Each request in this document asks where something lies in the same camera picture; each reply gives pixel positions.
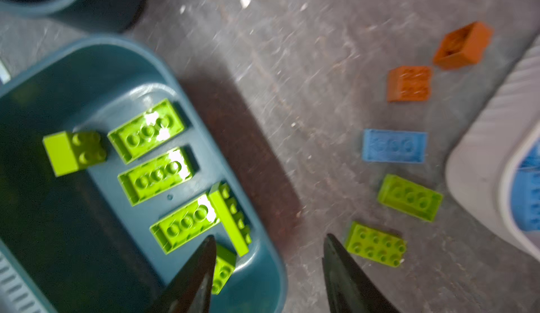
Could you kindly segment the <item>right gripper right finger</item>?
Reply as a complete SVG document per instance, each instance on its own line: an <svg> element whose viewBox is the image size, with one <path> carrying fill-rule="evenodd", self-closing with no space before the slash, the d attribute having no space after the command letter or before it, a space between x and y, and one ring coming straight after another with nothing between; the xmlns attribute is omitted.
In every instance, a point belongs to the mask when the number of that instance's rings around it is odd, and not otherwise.
<svg viewBox="0 0 540 313"><path fill-rule="evenodd" d="M333 234L324 240L322 265L331 313L398 311Z"/></svg>

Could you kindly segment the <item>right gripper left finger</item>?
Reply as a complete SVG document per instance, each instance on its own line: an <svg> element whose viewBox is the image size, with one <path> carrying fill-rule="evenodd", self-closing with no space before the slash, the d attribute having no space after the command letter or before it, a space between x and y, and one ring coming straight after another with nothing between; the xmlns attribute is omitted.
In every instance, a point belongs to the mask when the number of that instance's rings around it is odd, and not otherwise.
<svg viewBox="0 0 540 313"><path fill-rule="evenodd" d="M208 312L217 257L214 236L206 237L147 312Z"/></svg>

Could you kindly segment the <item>green long brick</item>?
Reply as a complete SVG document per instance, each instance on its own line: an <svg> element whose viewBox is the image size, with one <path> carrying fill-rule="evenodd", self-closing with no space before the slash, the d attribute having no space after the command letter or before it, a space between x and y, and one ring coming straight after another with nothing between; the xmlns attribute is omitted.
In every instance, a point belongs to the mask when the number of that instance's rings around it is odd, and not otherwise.
<svg viewBox="0 0 540 313"><path fill-rule="evenodd" d="M427 222L434 222L442 200L441 193L391 174L378 193L379 203Z"/></svg>
<svg viewBox="0 0 540 313"><path fill-rule="evenodd" d="M132 207L192 179L195 172L183 147L144 162L118 175Z"/></svg>
<svg viewBox="0 0 540 313"><path fill-rule="evenodd" d="M208 197L237 255L239 257L247 255L250 251L249 245L253 242L250 227L230 186L227 183L217 182L211 187Z"/></svg>
<svg viewBox="0 0 540 313"><path fill-rule="evenodd" d="M149 229L164 254L168 255L219 223L208 193L203 193Z"/></svg>
<svg viewBox="0 0 540 313"><path fill-rule="evenodd" d="M164 99L108 132L107 137L122 162L129 165L186 130L173 104Z"/></svg>
<svg viewBox="0 0 540 313"><path fill-rule="evenodd" d="M344 247L351 254L389 267L398 267L404 261L407 242L353 221Z"/></svg>

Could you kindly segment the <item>green long brick top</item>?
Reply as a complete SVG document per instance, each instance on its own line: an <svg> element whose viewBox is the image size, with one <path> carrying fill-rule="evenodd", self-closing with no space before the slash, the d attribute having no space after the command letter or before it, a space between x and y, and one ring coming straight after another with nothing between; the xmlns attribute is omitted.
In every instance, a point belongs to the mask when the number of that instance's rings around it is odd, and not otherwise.
<svg viewBox="0 0 540 313"><path fill-rule="evenodd" d="M149 229L164 254L168 255L219 223L208 193L203 193Z"/></svg>

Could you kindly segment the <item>blue long brick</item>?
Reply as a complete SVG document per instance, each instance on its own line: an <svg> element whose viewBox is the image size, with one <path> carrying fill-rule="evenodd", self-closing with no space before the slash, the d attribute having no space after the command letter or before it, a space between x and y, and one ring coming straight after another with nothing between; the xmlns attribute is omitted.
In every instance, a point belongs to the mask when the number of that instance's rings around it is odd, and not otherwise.
<svg viewBox="0 0 540 313"><path fill-rule="evenodd" d="M428 134L419 131L366 129L362 159L367 162L421 164L425 161Z"/></svg>
<svg viewBox="0 0 540 313"><path fill-rule="evenodd" d="M513 219L522 231L539 230L539 140L516 170L511 192Z"/></svg>

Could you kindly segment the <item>green small brick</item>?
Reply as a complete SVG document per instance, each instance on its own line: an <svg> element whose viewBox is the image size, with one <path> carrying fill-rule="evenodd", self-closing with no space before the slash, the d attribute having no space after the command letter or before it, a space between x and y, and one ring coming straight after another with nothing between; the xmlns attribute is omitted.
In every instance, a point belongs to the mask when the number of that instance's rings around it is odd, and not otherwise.
<svg viewBox="0 0 540 313"><path fill-rule="evenodd" d="M236 269L237 255L217 244L217 257L212 281L212 295L219 295Z"/></svg>
<svg viewBox="0 0 540 313"><path fill-rule="evenodd" d="M96 131L50 134L42 140L56 177L105 162L107 153Z"/></svg>

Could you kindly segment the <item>orange small brick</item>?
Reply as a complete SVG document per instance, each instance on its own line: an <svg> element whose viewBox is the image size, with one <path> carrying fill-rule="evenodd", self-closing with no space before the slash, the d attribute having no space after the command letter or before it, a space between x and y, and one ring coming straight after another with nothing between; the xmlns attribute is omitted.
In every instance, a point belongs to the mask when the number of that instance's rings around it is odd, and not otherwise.
<svg viewBox="0 0 540 313"><path fill-rule="evenodd" d="M388 72L387 102L423 102L431 95L433 71L428 66L400 66Z"/></svg>
<svg viewBox="0 0 540 313"><path fill-rule="evenodd" d="M492 28L476 21L448 33L435 53L433 63L443 70L476 65L492 40Z"/></svg>

